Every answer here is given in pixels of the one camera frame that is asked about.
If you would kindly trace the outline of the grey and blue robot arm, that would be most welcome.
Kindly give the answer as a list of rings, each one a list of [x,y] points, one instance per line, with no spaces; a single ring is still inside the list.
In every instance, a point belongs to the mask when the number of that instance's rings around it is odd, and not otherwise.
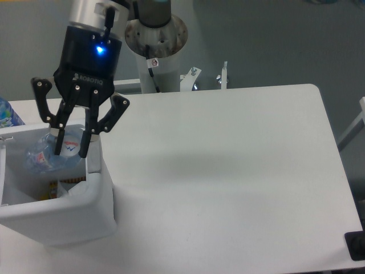
[[[176,41],[169,1],[74,1],[58,68],[51,78],[32,78],[41,119],[50,126],[54,155],[60,155],[66,124],[75,107],[86,111],[79,156],[109,132],[129,107],[115,92],[123,42],[146,59],[172,52]]]

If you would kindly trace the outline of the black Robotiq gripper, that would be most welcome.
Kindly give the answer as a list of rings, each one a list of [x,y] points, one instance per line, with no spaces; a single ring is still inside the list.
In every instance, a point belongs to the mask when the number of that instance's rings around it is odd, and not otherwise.
[[[113,93],[121,46],[118,39],[103,40],[98,31],[67,27],[60,64],[54,72],[56,87],[63,98],[56,115],[51,113],[46,98],[52,83],[46,78],[31,79],[39,116],[56,137],[55,155],[60,155],[66,124],[75,105],[88,107],[80,142],[81,158],[86,158],[90,143],[101,132],[110,132],[129,107],[127,98]],[[100,104],[109,97],[111,108],[98,120]]]

